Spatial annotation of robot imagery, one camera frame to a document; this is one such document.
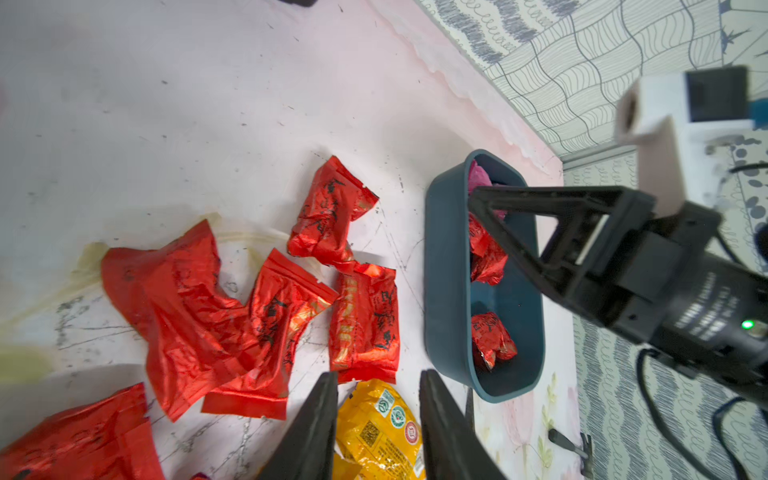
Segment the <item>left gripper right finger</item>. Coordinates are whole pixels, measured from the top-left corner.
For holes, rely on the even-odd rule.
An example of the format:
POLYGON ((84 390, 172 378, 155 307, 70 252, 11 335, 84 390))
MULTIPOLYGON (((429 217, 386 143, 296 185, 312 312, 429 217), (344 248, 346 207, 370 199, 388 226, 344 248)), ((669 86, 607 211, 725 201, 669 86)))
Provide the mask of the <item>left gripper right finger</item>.
POLYGON ((505 478, 434 369, 421 372, 419 402, 427 479, 505 478))

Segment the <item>red tea bag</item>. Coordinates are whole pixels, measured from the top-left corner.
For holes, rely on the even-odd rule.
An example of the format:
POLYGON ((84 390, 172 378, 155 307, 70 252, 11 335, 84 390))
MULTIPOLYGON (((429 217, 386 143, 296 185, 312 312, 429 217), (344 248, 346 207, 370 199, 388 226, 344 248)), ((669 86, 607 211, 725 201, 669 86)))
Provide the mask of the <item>red tea bag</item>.
POLYGON ((294 257, 313 257, 343 273, 353 271, 356 260, 348 242, 350 224, 378 201, 338 157, 330 157, 314 174, 287 252, 294 257))
POLYGON ((396 382, 401 336, 396 271, 355 262, 339 274, 329 330, 329 366, 338 381, 396 382))
POLYGON ((272 250, 248 304, 246 373, 210 391, 202 411, 284 420, 298 342, 310 322, 338 297, 335 290, 272 250))
POLYGON ((46 418, 1 450, 3 479, 162 479, 137 383, 46 418))
POLYGON ((147 375, 171 421, 262 359, 253 313, 221 288, 220 268, 207 221, 163 248, 111 248, 101 261, 111 303, 148 343, 147 375))

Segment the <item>teal plastic storage box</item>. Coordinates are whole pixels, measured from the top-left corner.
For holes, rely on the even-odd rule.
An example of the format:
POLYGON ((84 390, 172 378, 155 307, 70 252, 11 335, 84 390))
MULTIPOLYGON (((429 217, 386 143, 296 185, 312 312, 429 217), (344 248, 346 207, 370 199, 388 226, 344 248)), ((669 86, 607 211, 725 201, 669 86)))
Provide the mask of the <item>teal plastic storage box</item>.
POLYGON ((438 175, 426 194, 424 308, 425 347, 437 371, 472 388, 484 401, 501 403, 537 385, 544 367, 543 298, 513 261, 508 261, 495 300, 516 344, 517 355, 491 372, 474 364, 471 318, 468 173, 476 160, 495 183, 523 187, 523 176, 486 150, 438 175))

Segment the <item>yellow tea bag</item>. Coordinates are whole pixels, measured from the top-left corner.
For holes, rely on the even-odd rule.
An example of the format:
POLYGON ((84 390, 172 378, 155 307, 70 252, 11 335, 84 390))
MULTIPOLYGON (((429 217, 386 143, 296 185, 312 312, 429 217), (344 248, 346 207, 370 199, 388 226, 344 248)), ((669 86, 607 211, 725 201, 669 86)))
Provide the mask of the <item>yellow tea bag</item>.
POLYGON ((358 479, 424 479, 422 430, 394 386, 360 382, 338 410, 336 445, 358 479))

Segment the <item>pile of red tea bags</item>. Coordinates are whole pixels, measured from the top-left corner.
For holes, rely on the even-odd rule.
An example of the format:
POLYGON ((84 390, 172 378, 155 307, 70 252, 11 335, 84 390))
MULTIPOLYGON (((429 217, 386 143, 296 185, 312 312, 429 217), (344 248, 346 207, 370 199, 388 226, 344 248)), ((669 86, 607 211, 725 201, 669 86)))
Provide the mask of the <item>pile of red tea bags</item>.
POLYGON ((472 214, 469 215, 468 231, 473 358, 479 371, 491 372, 499 362, 509 361, 518 353, 497 312, 499 303, 493 290, 504 278, 508 256, 472 214))

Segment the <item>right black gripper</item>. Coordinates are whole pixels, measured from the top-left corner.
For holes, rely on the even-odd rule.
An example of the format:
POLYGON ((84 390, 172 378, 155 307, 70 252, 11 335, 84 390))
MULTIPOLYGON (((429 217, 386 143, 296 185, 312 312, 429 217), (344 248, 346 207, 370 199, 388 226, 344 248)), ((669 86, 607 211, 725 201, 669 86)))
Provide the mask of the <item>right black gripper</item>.
POLYGON ((468 209, 555 303, 607 312, 616 335, 766 407, 766 277, 708 252, 719 213, 685 203, 650 220, 655 204, 622 186, 499 186, 476 188, 468 209), (556 227, 537 252, 499 211, 553 218, 556 227))

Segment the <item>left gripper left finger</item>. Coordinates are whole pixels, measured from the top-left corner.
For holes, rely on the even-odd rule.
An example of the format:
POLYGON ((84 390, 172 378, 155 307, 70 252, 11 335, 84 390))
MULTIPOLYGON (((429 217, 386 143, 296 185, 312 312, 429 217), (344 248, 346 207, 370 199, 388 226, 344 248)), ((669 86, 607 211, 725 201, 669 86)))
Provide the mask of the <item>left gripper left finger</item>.
POLYGON ((338 374, 323 373, 257 479, 331 479, 338 374))

